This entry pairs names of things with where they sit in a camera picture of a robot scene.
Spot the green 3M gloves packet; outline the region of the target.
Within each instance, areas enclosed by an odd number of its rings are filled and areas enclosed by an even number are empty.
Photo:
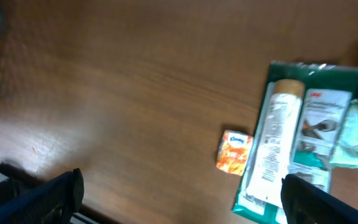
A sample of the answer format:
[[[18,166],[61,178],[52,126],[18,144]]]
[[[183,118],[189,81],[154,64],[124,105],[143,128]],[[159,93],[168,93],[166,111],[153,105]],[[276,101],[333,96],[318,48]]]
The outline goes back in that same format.
[[[358,67],[270,63],[252,148],[232,208],[235,214],[257,223],[285,223],[287,220],[283,206],[277,207],[246,192],[255,166],[267,103],[274,83],[283,79],[298,80],[305,85],[288,174],[295,174],[325,192],[331,188],[330,158],[350,103],[358,92]]]

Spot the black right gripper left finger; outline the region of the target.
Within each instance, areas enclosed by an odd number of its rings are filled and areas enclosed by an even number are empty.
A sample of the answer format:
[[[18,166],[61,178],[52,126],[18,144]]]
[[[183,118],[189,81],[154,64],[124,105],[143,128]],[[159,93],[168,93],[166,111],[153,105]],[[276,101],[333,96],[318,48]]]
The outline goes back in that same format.
[[[27,189],[20,182],[0,182],[0,223],[70,223],[85,194],[79,168]]]

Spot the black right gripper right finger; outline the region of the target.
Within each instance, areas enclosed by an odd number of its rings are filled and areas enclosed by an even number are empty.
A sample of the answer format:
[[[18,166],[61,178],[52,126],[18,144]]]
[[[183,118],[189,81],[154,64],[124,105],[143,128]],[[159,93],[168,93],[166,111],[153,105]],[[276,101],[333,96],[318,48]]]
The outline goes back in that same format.
[[[288,224],[358,224],[358,210],[294,174],[282,179]]]

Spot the light green snack packet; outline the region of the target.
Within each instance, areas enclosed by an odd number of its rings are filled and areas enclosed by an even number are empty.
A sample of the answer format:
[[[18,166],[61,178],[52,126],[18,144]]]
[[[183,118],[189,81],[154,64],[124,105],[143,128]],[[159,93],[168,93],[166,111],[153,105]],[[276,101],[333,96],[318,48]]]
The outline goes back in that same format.
[[[351,101],[330,165],[358,169],[358,100]]]

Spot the white tube gold cap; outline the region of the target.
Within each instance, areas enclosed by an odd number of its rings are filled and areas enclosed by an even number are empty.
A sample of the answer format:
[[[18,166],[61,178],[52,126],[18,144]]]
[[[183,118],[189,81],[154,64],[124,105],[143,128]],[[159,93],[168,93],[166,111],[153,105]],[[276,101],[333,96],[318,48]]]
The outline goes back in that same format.
[[[298,80],[274,83],[246,189],[247,194],[277,207],[282,206],[282,179],[288,174],[304,91],[304,83]]]

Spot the orange tissue packet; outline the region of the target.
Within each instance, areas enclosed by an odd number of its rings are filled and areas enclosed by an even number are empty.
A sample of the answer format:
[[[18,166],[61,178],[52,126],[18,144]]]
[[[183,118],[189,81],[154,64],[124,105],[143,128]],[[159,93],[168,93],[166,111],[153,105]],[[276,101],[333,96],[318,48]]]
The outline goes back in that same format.
[[[225,130],[219,145],[216,167],[228,174],[242,176],[254,137],[239,131]]]

